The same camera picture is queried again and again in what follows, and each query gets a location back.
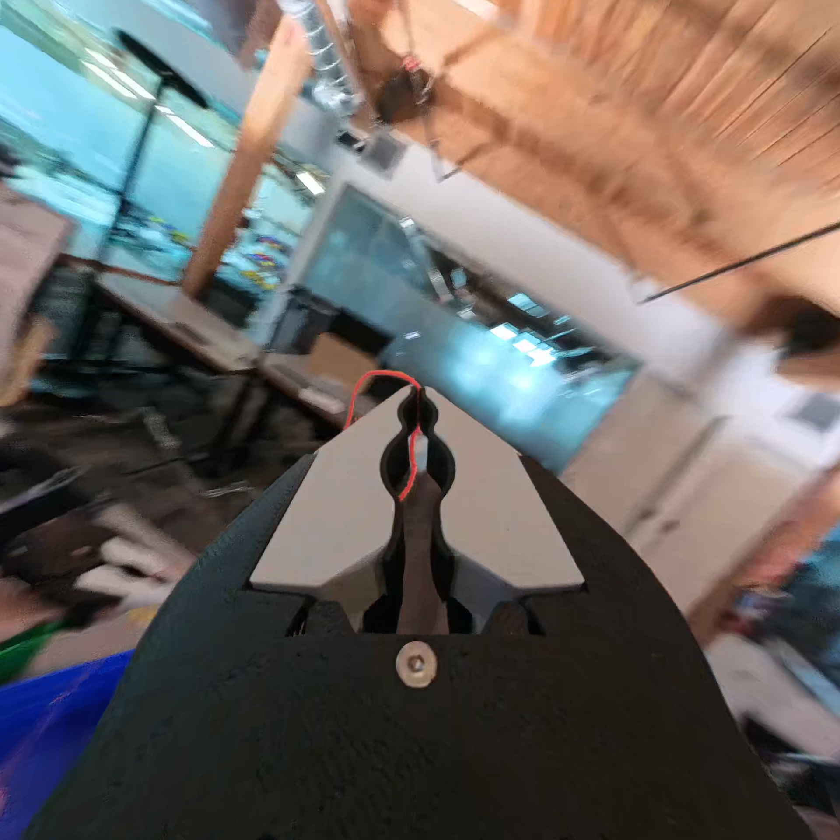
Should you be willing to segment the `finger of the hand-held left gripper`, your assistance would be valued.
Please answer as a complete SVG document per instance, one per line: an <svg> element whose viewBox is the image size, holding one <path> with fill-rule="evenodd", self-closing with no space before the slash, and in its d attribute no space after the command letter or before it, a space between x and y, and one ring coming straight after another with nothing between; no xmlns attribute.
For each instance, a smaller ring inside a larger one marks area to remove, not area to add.
<svg viewBox="0 0 840 840"><path fill-rule="evenodd" d="M163 604L196 559L172 541L150 547L120 536L104 542L99 557L99 565L74 580L72 591L108 596L118 607Z"/></svg>

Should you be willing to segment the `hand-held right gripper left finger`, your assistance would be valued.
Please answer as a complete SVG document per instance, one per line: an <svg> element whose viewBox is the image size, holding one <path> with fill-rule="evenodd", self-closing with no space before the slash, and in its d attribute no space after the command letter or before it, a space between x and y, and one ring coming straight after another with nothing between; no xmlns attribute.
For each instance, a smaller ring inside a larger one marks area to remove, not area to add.
<svg viewBox="0 0 840 840"><path fill-rule="evenodd" d="M335 601L348 617L382 596L396 511L382 465L405 442L400 407L415 396L402 388L320 447L250 575L254 590Z"/></svg>

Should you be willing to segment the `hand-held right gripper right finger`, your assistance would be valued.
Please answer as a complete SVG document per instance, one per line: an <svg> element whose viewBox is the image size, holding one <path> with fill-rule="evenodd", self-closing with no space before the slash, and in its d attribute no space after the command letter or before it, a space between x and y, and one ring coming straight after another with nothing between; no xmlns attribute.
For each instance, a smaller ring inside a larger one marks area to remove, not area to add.
<svg viewBox="0 0 840 840"><path fill-rule="evenodd" d="M585 583L519 452L436 390L431 441L450 457L440 502L444 546L454 556L452 596L491 612L523 596L578 592Z"/></svg>

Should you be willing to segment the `blue plastic bin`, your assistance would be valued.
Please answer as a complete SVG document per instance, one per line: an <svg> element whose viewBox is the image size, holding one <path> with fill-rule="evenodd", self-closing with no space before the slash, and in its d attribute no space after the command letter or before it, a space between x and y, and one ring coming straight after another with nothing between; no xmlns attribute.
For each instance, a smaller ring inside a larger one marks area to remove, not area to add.
<svg viewBox="0 0 840 840"><path fill-rule="evenodd" d="M89 743L134 650L1 688L1 838L18 839Z"/></svg>

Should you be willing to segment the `long wooden desk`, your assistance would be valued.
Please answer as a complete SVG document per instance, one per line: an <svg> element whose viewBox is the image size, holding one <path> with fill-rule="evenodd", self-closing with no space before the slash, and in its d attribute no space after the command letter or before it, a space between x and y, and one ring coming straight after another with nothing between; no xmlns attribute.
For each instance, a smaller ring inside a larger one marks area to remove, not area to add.
<svg viewBox="0 0 840 840"><path fill-rule="evenodd" d="M317 383L304 374L303 355L259 347L244 331L234 329L179 286L117 271L101 274L92 286L102 307L136 322L149 342L172 357L176 366L198 366L240 382L215 436L200 455L192 457L192 462L201 463L210 475L247 462L251 447L280 403L301 410L325 436L338 432L338 414L303 399L304 391Z"/></svg>

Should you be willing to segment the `white door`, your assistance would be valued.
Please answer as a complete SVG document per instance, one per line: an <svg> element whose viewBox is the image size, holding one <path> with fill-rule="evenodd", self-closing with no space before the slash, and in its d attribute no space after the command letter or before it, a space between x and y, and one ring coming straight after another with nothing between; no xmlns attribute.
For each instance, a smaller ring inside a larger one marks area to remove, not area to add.
<svg viewBox="0 0 840 840"><path fill-rule="evenodd" d="M627 536L652 515L659 499L726 423L686 392L643 372L585 440L560 479Z"/></svg>
<svg viewBox="0 0 840 840"><path fill-rule="evenodd" d="M758 543L814 468L719 418L626 525L626 539L688 614Z"/></svg>

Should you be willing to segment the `tan chair back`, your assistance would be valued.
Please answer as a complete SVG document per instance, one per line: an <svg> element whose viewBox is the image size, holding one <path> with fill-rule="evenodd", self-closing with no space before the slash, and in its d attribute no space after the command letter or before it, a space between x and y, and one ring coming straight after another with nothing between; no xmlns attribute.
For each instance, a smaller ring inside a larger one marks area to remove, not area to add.
<svg viewBox="0 0 840 840"><path fill-rule="evenodd" d="M367 374L378 369L375 357L329 332L314 341L305 362L307 373L352 393Z"/></svg>

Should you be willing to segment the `black monitor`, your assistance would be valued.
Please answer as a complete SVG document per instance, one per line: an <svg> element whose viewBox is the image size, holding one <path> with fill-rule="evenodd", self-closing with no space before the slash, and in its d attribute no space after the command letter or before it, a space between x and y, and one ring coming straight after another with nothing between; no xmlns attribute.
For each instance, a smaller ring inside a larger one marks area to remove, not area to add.
<svg viewBox="0 0 840 840"><path fill-rule="evenodd" d="M266 346L267 352L309 355L318 337L331 330L341 308L305 287L290 293Z"/></svg>

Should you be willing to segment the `black floor lamp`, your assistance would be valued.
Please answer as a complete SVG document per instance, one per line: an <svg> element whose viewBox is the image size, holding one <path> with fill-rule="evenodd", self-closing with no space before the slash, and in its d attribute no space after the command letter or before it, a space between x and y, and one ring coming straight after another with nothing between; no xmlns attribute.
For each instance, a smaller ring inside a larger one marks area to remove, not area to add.
<svg viewBox="0 0 840 840"><path fill-rule="evenodd" d="M67 358L69 363L74 364L84 362L92 336L95 333L98 320L98 294L94 289L94 282L104 272L107 257L116 244L116 238L121 229L121 224L126 222L130 217L131 198L138 178L140 163L142 162L145 146L148 142L155 118L159 114L162 114L161 108L163 107L163 99L166 92L174 90L185 99L197 105L199 109L208 109L208 102L205 96L175 68L154 53L152 49L124 30L119 30L117 36L121 47L156 76L157 85L151 103L145 111L140 133L133 144L129 162L125 167L125 172L117 191L117 209L108 231L102 237L100 245L93 257L93 267L85 269L81 275L83 280L83 298L81 300L80 321L71 341Z"/></svg>

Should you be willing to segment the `wooden post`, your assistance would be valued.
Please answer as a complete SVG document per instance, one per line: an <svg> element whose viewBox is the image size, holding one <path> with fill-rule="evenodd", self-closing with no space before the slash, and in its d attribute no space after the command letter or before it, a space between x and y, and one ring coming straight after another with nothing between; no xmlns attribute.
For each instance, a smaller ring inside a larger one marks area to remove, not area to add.
<svg viewBox="0 0 840 840"><path fill-rule="evenodd" d="M238 141L182 277L189 298L213 278L261 175L270 160L303 83L311 72L308 42L298 22L282 14L239 127Z"/></svg>
<svg viewBox="0 0 840 840"><path fill-rule="evenodd" d="M734 604L747 590L777 590L797 564L823 543L839 520L839 464L821 472L761 534L761 538L686 612L701 649L738 624Z"/></svg>

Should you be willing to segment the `white wall vent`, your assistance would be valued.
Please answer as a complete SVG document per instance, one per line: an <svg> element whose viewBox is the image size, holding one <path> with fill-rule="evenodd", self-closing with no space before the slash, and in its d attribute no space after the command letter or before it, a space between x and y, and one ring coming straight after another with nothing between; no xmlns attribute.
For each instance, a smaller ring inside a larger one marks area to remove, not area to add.
<svg viewBox="0 0 840 840"><path fill-rule="evenodd" d="M825 393L810 394L798 402L786 417L814 434L828 434L839 423L838 396Z"/></svg>

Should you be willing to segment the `narrow silver air duct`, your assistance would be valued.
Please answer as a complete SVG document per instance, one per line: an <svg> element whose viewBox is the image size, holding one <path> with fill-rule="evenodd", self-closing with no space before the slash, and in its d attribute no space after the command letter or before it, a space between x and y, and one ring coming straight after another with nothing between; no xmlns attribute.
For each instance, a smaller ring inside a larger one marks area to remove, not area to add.
<svg viewBox="0 0 840 840"><path fill-rule="evenodd" d="M278 1L307 41L314 82L311 99L337 119L350 120L364 105L364 94L351 66L342 31L328 1Z"/></svg>

